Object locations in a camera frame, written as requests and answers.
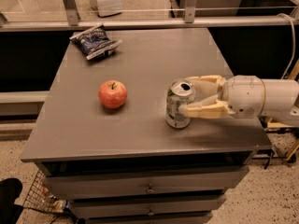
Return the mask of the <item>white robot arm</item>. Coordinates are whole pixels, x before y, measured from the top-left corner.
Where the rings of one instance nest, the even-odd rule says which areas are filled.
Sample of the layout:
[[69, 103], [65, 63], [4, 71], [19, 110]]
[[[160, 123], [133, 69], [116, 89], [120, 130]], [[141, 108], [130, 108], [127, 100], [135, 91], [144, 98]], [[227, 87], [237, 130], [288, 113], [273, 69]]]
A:
[[203, 99], [181, 105], [179, 112], [189, 118], [253, 119], [269, 117], [290, 126], [298, 126], [299, 84], [293, 79], [260, 79], [256, 76], [219, 75], [188, 77]]

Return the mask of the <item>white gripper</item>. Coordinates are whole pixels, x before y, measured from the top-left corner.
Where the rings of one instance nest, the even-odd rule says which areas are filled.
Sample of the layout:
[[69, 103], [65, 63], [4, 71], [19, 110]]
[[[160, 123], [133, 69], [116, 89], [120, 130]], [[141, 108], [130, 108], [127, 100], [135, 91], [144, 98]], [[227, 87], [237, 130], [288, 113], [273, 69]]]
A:
[[[212, 95], [199, 102], [181, 105], [180, 114], [194, 119], [237, 119], [257, 117], [263, 110], [265, 88], [256, 76], [235, 76], [226, 81], [220, 75], [187, 77], [199, 94]], [[221, 100], [217, 94], [222, 88]]]

